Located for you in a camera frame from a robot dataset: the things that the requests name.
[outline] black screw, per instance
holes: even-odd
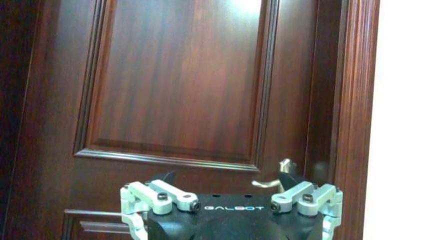
[[[169,199],[169,194],[166,192],[159,192],[158,199],[159,200],[167,200]]]
[[[278,213],[281,211],[281,204],[275,201],[271,202],[271,210],[274,213]]]
[[[193,203],[191,203],[191,205],[190,205],[190,210],[193,211],[193,212],[199,212],[199,210],[201,210],[201,202],[199,201],[194,201]]]
[[[309,203],[313,203],[314,202],[314,195],[306,193],[303,196],[302,196],[302,200],[309,202]]]

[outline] door trim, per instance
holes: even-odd
[[[334,171],[345,208],[337,239],[363,239],[379,6],[381,0],[349,1]]]
[[[251,143],[250,154],[235,152],[213,152],[205,149],[185,148],[173,145],[159,145],[141,142],[127,142],[111,139],[92,139],[92,126],[95,125],[96,115],[96,98],[99,93],[99,85],[103,78],[103,66],[107,64],[108,57],[106,55],[111,48],[110,35],[112,34],[112,22],[115,21],[112,12],[116,9],[115,2],[107,0],[96,0],[94,8],[94,20],[91,26],[90,49],[87,53],[87,63],[84,72],[84,82],[82,90],[82,102],[79,108],[78,128],[75,133],[74,156],[79,158],[98,158],[114,161],[143,162],[150,164],[178,165],[187,167],[199,167],[209,169],[227,169],[234,171],[261,173],[261,156],[265,150],[265,135],[267,126],[267,111],[271,91],[274,51],[277,42],[277,26],[279,14],[281,0],[265,1],[262,4],[262,18],[259,24],[263,25],[262,34],[258,36],[263,43],[257,47],[261,57],[259,73],[259,93],[257,101],[254,120],[254,138]],[[229,162],[222,160],[211,160],[209,157],[235,159],[239,162]]]

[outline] logo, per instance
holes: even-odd
[[[255,211],[263,210],[263,206],[205,206],[205,210]]]

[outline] wooden door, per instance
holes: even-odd
[[[6,238],[129,239],[125,183],[303,173],[318,1],[44,0]]]

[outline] door handle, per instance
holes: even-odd
[[[293,162],[291,159],[286,158],[279,162],[279,172],[281,173],[295,173],[297,170],[297,164]],[[278,187],[278,192],[283,193],[286,190],[282,186],[281,180],[275,179],[273,181],[253,181],[253,185],[258,188],[273,188],[273,187]]]

